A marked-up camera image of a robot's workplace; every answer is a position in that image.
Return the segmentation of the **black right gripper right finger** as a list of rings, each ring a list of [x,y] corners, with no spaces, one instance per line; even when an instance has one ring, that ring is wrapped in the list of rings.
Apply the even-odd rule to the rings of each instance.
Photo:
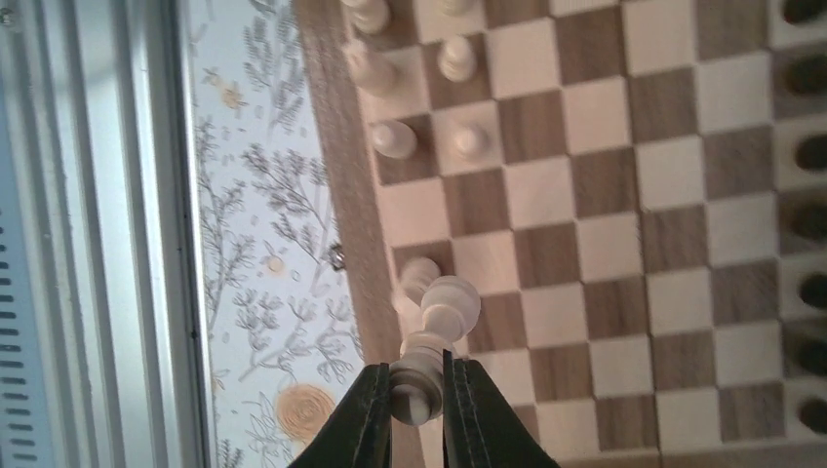
[[[443,352],[443,458],[447,467],[559,468],[476,360]]]

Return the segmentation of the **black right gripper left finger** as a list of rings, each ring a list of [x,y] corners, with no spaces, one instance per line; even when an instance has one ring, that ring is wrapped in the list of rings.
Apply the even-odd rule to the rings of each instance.
[[[368,365],[291,468],[389,467],[391,437],[389,365]]]

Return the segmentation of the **white king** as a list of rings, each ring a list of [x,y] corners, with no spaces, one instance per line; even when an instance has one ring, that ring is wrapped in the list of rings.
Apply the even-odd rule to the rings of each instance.
[[[423,328],[403,340],[400,359],[389,367],[392,415],[409,426],[442,414],[443,355],[476,326],[481,297],[466,280],[442,276],[426,289],[420,311]]]

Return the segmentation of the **white piece gripped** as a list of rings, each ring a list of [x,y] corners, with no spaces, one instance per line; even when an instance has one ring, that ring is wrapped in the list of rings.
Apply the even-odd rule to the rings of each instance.
[[[399,287],[402,295],[416,305],[421,301],[429,287],[442,275],[439,265],[428,257],[415,257],[403,266]]]

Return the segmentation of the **white chess piece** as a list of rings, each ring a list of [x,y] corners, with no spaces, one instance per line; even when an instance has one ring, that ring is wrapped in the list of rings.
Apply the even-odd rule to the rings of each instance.
[[[397,160],[412,157],[417,145],[414,130],[394,120],[373,124],[370,129],[370,141],[380,155]]]

